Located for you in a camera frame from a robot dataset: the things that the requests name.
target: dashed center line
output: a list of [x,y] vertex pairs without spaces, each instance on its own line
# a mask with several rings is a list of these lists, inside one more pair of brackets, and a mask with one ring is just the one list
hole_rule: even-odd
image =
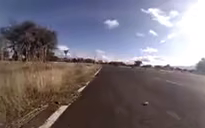
[[181,120],[181,118],[173,111],[166,111],[168,115],[170,115],[171,117],[173,117],[176,120]]
[[170,83],[170,84],[174,84],[174,85],[178,85],[178,86],[183,86],[182,84],[180,83],[177,83],[177,82],[174,82],[174,81],[170,81],[170,80],[166,80],[167,83]]

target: acacia tree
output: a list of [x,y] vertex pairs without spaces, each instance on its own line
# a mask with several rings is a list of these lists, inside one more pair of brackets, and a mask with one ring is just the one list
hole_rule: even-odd
[[69,52],[69,49],[64,50],[65,58],[67,58],[68,52]]
[[142,65],[142,61],[136,60],[134,65],[135,66],[141,66]]
[[8,42],[8,48],[12,49],[15,60],[45,61],[57,45],[55,31],[31,21],[3,27],[0,34]]

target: white road line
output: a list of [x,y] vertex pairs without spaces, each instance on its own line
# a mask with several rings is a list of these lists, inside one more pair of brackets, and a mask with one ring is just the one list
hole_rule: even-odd
[[99,70],[97,70],[97,72],[94,74],[94,76],[98,75],[98,73],[100,72],[101,69],[102,69],[102,67]]
[[173,117],[176,120],[181,120],[181,118],[173,111],[166,111],[168,115],[170,115],[171,117]]
[[[98,75],[98,73],[100,72],[100,70],[102,69],[102,67],[100,69],[98,69],[98,71],[94,74],[94,77],[96,75]],[[90,83],[90,81],[88,81],[86,83],[85,86],[81,87],[78,92],[82,92],[86,86]],[[46,121],[43,125],[41,125],[39,128],[50,128],[55,121],[61,116],[61,114],[68,108],[69,106],[67,105],[63,105],[61,106],[57,111],[55,111]]]
[[39,128],[50,128],[67,108],[67,105],[61,106]]
[[84,89],[86,88],[86,86],[81,87],[78,92],[82,92]]
[[170,80],[166,80],[167,83],[170,83],[170,84],[174,84],[174,85],[178,85],[178,86],[183,86],[182,84],[180,83],[177,83],[177,82],[174,82],[174,81],[170,81]]

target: sunlight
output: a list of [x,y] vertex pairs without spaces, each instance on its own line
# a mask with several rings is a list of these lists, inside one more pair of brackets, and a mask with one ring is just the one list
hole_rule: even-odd
[[199,0],[189,8],[178,25],[189,43],[187,53],[205,57],[205,0]]

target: roadside grass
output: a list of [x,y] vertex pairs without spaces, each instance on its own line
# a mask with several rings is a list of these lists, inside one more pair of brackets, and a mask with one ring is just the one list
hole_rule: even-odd
[[0,124],[45,104],[68,104],[92,79],[93,64],[0,62]]

